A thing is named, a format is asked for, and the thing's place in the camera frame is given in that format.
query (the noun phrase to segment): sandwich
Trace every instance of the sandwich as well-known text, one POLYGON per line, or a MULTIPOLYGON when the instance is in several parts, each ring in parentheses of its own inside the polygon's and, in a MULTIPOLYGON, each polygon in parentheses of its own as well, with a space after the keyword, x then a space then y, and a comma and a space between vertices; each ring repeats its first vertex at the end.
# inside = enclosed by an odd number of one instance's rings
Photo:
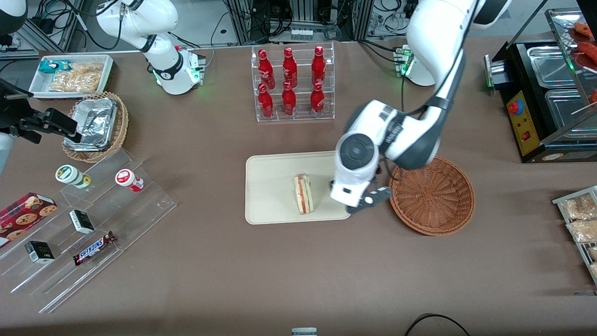
POLYGON ((311 181, 309 175, 298 174, 294 177, 294 192, 297 197, 298 212, 301 215, 313 212, 313 198, 311 198, 311 181))

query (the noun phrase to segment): coca-cola bottle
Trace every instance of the coca-cola bottle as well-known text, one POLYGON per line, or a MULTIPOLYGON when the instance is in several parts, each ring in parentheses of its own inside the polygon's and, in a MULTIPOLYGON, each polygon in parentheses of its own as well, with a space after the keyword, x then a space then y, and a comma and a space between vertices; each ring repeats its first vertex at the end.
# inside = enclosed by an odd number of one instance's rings
POLYGON ((291 47, 284 48, 284 63, 282 64, 284 71, 284 80, 289 81, 293 88, 297 87, 299 83, 299 75, 297 73, 297 61, 293 57, 293 49, 291 47))
POLYGON ((315 57, 311 63, 311 82, 313 85, 317 82, 324 82, 325 80, 325 59, 324 48, 320 45, 315 47, 315 57))
POLYGON ((321 82, 313 84, 313 92, 311 92, 311 115, 313 118, 319 118, 324 113, 324 99, 321 82))
POLYGON ((297 96, 294 94, 293 86, 290 81, 284 82, 284 92, 282 92, 282 102, 284 103, 284 113, 292 117, 297 110, 297 96))
POLYGON ((259 55, 259 77, 261 81, 267 85, 269 90, 276 87, 276 80, 273 79, 272 62, 267 59, 267 52, 263 49, 257 53, 259 55))
POLYGON ((269 94, 269 92, 267 92, 267 87, 263 83, 259 83, 257 89, 259 90, 257 100, 259 100, 259 107, 261 108, 261 114, 263 114, 263 118, 273 118, 272 96, 269 94))

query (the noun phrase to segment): wicker basket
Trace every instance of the wicker basket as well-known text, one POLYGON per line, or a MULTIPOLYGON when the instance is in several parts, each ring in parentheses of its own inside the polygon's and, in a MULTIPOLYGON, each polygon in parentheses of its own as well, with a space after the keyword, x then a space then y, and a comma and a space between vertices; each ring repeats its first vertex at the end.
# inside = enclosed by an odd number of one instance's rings
MULTIPOLYGON (((394 170, 398 176, 400 168, 394 170)), ((390 179, 394 211, 413 230, 444 236, 462 229, 475 211, 475 193, 464 172, 436 157, 427 166, 390 179)))
MULTIPOLYGON (((94 94, 93 96, 85 97, 83 99, 100 98, 111 98, 118 103, 118 111, 116 112, 116 124, 114 125, 114 131, 112 133, 112 144, 107 150, 103 152, 75 152, 62 145, 62 150, 71 159, 84 161, 87 163, 96 163, 106 155, 110 154, 112 151, 120 148, 122 146, 122 143, 124 142, 124 138, 127 136, 128 111, 127 107, 124 106, 122 100, 117 95, 110 92, 102 92, 99 94, 94 94)), ((70 109, 69 117, 72 117, 73 112, 75 111, 75 106, 73 106, 73 108, 70 109)))

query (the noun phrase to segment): red emergency stop button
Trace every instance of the red emergency stop button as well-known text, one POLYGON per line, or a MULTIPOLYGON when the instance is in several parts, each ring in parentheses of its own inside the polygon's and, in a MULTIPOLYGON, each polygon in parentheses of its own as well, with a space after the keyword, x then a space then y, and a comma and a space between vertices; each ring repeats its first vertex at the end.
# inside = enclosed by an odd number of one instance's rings
POLYGON ((524 103, 520 99, 508 104, 508 112, 512 113, 513 115, 521 114, 523 109, 524 103))
POLYGON ((508 112, 510 112, 512 114, 518 112, 518 103, 517 102, 510 103, 510 105, 508 105, 508 112))

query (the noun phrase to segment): clear acrylic bottle rack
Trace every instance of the clear acrylic bottle rack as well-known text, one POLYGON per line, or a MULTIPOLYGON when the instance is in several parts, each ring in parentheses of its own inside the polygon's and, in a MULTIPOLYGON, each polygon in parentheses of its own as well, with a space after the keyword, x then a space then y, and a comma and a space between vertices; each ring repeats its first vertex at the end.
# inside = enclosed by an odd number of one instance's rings
POLYGON ((108 155, 85 173, 91 177, 89 186, 64 187, 53 197, 58 211, 0 250, 3 285, 11 292, 30 293, 40 313, 56 309, 176 206, 141 168, 141 161, 124 149, 108 155), (124 168, 143 179, 141 191, 135 193, 115 183, 116 172, 124 168), (88 214, 95 228, 93 233, 75 230, 69 217, 73 209, 88 214), (109 231, 117 241, 75 266, 73 256, 109 231), (48 243, 56 260, 45 265, 32 263, 24 247, 30 240, 48 243))
POLYGON ((306 120, 324 120, 334 119, 336 111, 336 102, 334 92, 335 72, 334 72, 334 44, 333 43, 309 43, 309 44, 293 44, 293 56, 297 62, 298 70, 298 86, 294 88, 297 97, 297 110, 293 117, 289 117, 284 113, 284 106, 282 104, 282 92, 284 91, 282 84, 284 83, 284 73, 282 72, 282 63, 284 62, 284 48, 288 45, 262 45, 253 47, 251 49, 251 72, 253 74, 253 95, 255 97, 255 111, 257 121, 306 121, 306 120), (311 92, 313 92, 313 84, 311 82, 311 62, 315 56, 315 47, 321 45, 324 48, 325 59, 325 81, 322 86, 324 92, 324 112, 321 117, 314 118, 311 116, 311 92), (267 51, 267 58, 272 62, 273 77, 276 80, 276 87, 269 90, 269 94, 273 99, 273 118, 265 119, 259 107, 257 96, 259 91, 257 86, 261 83, 259 77, 259 57, 257 52, 260 49, 267 51))

